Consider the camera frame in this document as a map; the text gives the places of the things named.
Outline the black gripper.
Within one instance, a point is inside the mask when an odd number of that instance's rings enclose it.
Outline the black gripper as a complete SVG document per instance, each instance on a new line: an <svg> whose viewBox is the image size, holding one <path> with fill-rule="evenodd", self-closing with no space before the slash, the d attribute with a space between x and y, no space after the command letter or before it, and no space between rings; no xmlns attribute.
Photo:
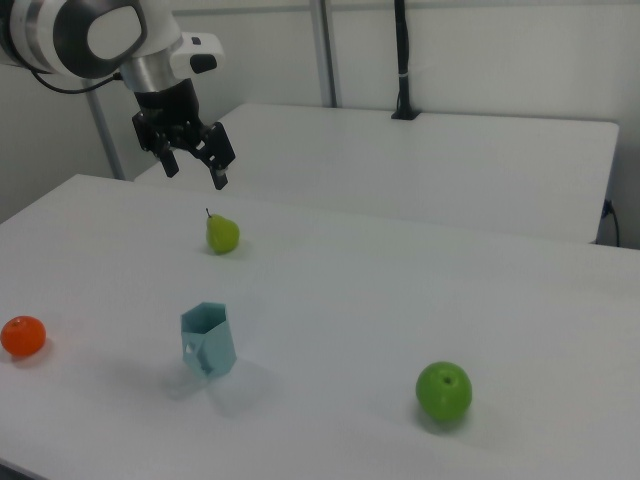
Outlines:
<svg viewBox="0 0 640 480"><path fill-rule="evenodd" d="M166 176L179 172L173 149L185 150L208 168L215 189L222 190L236 155L222 123L201 121L193 82L186 79L159 92L134 95L140 108L133 117L140 146L153 153Z"/></svg>

